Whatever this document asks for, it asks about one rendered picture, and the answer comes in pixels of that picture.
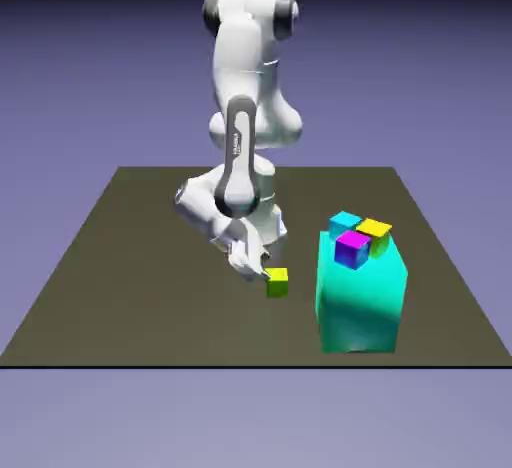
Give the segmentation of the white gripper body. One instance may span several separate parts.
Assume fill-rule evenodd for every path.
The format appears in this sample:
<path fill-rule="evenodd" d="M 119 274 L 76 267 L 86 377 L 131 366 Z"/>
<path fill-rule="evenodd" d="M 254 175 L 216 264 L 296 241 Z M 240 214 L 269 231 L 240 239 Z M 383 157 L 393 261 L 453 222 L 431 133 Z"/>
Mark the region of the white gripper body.
<path fill-rule="evenodd" d="M 268 281 L 270 275 L 264 269 L 263 256 L 267 256 L 260 235 L 250 222 L 232 222 L 228 229 L 231 242 L 228 262 L 246 280 Z"/>

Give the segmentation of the small lime green cube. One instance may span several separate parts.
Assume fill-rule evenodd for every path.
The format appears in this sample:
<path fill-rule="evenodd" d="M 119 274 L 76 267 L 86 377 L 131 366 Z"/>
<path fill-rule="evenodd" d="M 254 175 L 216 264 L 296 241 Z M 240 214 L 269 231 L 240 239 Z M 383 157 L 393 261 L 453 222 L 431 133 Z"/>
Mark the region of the small lime green cube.
<path fill-rule="evenodd" d="M 281 298 L 288 295 L 288 269 L 287 268 L 267 268 L 269 275 L 266 281 L 266 293 L 269 298 Z"/>

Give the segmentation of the small cyan cube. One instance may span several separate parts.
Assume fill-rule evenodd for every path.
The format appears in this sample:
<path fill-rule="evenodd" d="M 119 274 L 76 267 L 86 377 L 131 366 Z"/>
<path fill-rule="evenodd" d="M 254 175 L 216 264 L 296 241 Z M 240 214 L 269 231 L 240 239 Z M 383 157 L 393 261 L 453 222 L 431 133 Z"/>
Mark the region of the small cyan cube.
<path fill-rule="evenodd" d="M 352 230 L 362 222 L 362 218 L 346 211 L 341 211 L 329 219 L 329 237 L 335 241 L 348 230 Z"/>

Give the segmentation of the small magenta cube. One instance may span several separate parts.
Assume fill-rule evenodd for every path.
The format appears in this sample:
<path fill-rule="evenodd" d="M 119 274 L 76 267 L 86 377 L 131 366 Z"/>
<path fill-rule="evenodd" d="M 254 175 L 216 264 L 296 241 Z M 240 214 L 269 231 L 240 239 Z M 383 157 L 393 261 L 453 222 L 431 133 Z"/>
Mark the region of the small magenta cube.
<path fill-rule="evenodd" d="M 357 270 L 369 257 L 371 238 L 358 231 L 347 230 L 335 241 L 334 261 Z"/>

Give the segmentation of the small yellow cube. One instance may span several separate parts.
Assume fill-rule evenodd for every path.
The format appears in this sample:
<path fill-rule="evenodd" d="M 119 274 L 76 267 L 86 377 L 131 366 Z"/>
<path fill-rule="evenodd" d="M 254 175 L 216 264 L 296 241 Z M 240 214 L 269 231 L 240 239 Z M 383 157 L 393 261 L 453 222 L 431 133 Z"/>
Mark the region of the small yellow cube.
<path fill-rule="evenodd" d="M 371 239 L 369 256 L 378 259 L 387 250 L 392 225 L 371 218 L 364 219 L 355 230 Z"/>

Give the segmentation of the large teal box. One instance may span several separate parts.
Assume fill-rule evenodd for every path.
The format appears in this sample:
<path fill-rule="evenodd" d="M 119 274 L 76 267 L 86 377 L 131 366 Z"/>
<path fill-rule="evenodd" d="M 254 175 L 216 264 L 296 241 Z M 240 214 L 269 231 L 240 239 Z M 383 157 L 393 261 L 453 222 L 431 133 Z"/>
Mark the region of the large teal box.
<path fill-rule="evenodd" d="M 392 353 L 408 271 L 393 240 L 377 259 L 352 269 L 334 259 L 329 233 L 319 235 L 315 313 L 325 353 Z"/>

